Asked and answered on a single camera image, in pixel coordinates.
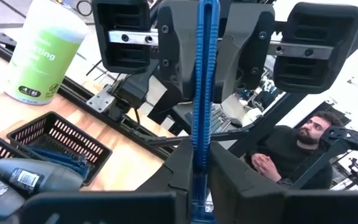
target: wooden surface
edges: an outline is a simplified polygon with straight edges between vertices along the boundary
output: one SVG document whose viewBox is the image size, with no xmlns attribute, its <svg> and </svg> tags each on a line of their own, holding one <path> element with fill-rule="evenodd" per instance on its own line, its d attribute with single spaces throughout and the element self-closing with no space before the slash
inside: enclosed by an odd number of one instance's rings
<svg viewBox="0 0 358 224">
<path fill-rule="evenodd" d="M 69 69 L 71 72 L 75 71 L 72 66 L 76 65 L 71 65 Z M 77 75 L 85 75 L 85 73 L 86 71 L 83 70 L 76 71 Z M 12 99 L 3 91 L 7 75 L 9 75 L 7 62 L 0 58 L 0 137 L 6 139 L 6 134 L 10 131 L 46 112 L 55 111 L 113 151 L 95 181 L 85 188 L 86 190 L 134 190 L 161 166 L 162 161 L 158 157 L 59 95 L 44 106 L 27 105 Z M 102 88 L 92 81 L 85 82 L 84 87 L 93 93 Z M 129 112 L 129 116 L 135 118 L 133 110 Z M 139 116 L 141 125 L 156 135 L 172 136 L 148 117 L 142 114 Z"/>
</svg>

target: green cylinder container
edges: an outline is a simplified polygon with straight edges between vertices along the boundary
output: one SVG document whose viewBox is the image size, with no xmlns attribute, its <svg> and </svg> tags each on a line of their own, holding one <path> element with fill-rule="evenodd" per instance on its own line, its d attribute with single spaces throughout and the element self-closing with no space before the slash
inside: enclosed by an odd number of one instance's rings
<svg viewBox="0 0 358 224">
<path fill-rule="evenodd" d="M 49 0 L 34 0 L 9 63 L 5 92 L 18 101 L 53 100 L 88 27 L 74 13 Z"/>
</svg>

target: metal frame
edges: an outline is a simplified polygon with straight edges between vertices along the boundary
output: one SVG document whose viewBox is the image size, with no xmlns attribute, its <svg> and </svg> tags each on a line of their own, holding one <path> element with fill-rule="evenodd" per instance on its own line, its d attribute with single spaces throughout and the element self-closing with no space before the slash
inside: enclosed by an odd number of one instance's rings
<svg viewBox="0 0 358 224">
<path fill-rule="evenodd" d="M 7 37 L 5 34 L 0 35 L 5 37 L 5 39 L 0 39 L 0 57 L 8 62 L 12 57 L 12 51 L 16 42 Z M 354 47 L 352 48 L 349 56 L 357 49 L 358 35 L 354 41 Z M 96 112 L 86 104 L 86 102 L 93 96 L 93 94 L 68 77 L 64 78 L 58 93 L 77 105 L 79 108 L 106 123 L 108 126 L 114 128 L 121 134 L 125 135 L 125 137 L 144 147 L 146 150 L 150 151 L 163 160 L 168 158 L 169 155 L 173 152 L 174 147 L 172 146 L 177 145 L 182 139 L 188 138 L 158 137 L 142 126 L 138 130 L 135 130 L 135 128 L 137 128 L 137 123 L 131 120 L 129 117 L 126 117 L 120 123 L 109 119 L 105 114 Z M 251 131 L 248 128 L 244 128 L 242 132 L 214 134 L 212 140 L 226 141 L 242 138 L 229 148 L 229 150 L 234 155 L 241 157 L 246 151 L 244 146 L 254 144 L 256 141 L 266 135 L 269 130 L 271 130 L 277 124 L 277 122 L 279 122 L 290 110 L 292 110 L 292 108 L 295 107 L 305 96 L 306 94 L 287 93 L 275 105 L 273 105 L 270 110 L 265 113 L 262 119 L 260 119 L 258 122 L 255 122 L 254 126 L 251 125 L 248 127 L 252 128 Z"/>
</svg>

